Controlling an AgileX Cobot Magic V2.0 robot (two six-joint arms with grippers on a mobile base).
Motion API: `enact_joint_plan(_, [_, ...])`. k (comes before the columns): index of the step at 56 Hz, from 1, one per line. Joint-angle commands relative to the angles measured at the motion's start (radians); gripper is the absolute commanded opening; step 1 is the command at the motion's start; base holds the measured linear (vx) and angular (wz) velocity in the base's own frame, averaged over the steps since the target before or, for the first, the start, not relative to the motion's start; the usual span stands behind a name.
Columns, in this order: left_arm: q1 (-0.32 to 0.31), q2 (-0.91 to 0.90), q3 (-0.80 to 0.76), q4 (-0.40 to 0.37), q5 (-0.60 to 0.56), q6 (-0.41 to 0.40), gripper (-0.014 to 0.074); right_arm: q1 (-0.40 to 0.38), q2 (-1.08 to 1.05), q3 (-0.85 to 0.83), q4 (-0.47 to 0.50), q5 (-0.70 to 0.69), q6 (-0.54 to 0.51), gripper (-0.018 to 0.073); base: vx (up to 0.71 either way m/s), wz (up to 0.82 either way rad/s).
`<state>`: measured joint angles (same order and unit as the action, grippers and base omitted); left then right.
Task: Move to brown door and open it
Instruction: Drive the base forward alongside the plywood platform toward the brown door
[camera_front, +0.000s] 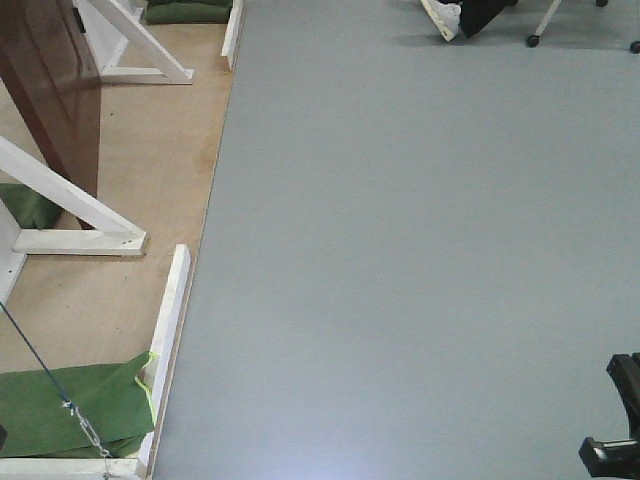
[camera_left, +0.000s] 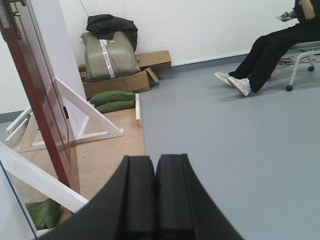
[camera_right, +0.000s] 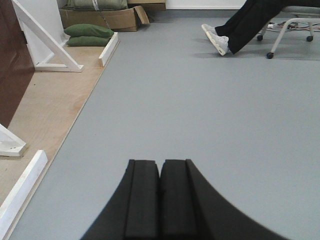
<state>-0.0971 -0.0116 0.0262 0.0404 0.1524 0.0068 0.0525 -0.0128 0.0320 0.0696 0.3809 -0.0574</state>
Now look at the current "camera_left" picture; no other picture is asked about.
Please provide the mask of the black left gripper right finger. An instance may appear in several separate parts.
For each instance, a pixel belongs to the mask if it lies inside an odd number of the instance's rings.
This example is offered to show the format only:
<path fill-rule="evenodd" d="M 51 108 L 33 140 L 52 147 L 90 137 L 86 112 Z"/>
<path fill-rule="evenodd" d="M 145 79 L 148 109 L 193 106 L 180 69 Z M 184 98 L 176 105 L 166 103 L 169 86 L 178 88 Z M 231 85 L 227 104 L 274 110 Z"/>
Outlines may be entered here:
<path fill-rule="evenodd" d="M 241 240 L 198 179 L 187 154 L 163 154 L 156 173 L 159 240 Z"/>

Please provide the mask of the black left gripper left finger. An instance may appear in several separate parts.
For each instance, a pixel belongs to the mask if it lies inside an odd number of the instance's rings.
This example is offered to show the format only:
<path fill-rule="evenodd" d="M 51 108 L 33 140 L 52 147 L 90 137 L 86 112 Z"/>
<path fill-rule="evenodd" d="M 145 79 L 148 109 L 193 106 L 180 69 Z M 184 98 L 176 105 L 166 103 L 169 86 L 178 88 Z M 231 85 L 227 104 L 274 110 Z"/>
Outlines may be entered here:
<path fill-rule="evenodd" d="M 155 172 L 149 156 L 124 156 L 103 188 L 42 240 L 156 239 Z"/>

